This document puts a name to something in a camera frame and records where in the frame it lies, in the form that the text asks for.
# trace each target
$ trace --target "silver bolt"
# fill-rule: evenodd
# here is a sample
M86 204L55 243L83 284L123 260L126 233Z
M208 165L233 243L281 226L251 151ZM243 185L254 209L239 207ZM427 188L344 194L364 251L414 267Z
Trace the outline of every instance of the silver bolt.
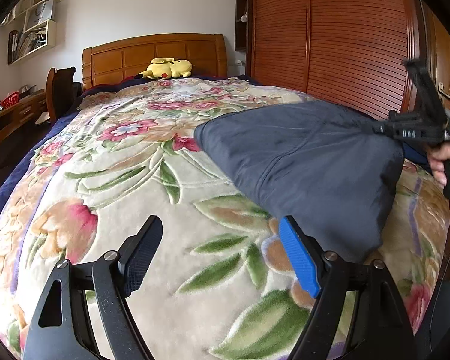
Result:
M68 261L66 259L62 259L59 262L56 263L56 267L58 269L65 268L68 265Z
M324 256L327 261L335 261L338 258L338 255L334 251L326 251Z
M373 261L373 266L377 269L385 268L385 263L381 259L376 259Z
M116 257L117 253L114 250L108 251L107 253L105 253L105 256L103 256L106 261L113 261L114 259L116 259Z

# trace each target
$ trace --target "yellow stuffed animal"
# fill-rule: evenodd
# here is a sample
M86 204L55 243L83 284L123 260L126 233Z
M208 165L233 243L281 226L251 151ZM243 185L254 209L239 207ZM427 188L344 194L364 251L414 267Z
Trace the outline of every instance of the yellow stuffed animal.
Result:
M166 80L170 78L177 79L180 76L191 76L192 64L186 59L175 58L155 58L151 60L151 65L146 71L143 71L142 76L149 79Z

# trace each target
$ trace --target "floral pattern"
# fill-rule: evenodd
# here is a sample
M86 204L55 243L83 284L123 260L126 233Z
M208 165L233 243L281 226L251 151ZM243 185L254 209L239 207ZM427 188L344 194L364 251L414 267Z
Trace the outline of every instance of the floral pattern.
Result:
M193 131L229 112L309 100L239 79L196 78L85 98L72 123L35 152L0 216L1 340L22 355L59 259L96 260L159 215L163 241L146 288L129 304L154 355L175 358L185 348L185 357L197 359L287 358L315 300L296 280L277 219L238 193ZM383 246L368 261L385 261L415 331L438 277L448 223L437 184L405 162ZM330 359L343 350L353 304L347 296ZM141 316L157 310L165 314L154 314L150 330ZM176 347L160 344L164 334L173 334Z

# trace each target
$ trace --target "human hand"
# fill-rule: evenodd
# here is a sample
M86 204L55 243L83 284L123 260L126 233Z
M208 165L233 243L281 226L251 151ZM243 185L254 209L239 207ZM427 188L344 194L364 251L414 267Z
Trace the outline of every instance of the human hand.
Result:
M427 147L427 157L433 177L444 187L447 185L447 177L445 176L444 161L450 160L450 142L431 148Z

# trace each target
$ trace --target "blue textured pad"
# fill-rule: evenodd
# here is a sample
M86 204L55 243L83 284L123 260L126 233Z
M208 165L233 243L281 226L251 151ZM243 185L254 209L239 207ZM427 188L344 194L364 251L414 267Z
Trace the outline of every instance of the blue textured pad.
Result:
M282 218L280 221L278 232L283 248L292 263L296 277L300 282L300 286L303 290L307 291L312 298L317 298L320 293L317 268L287 218Z

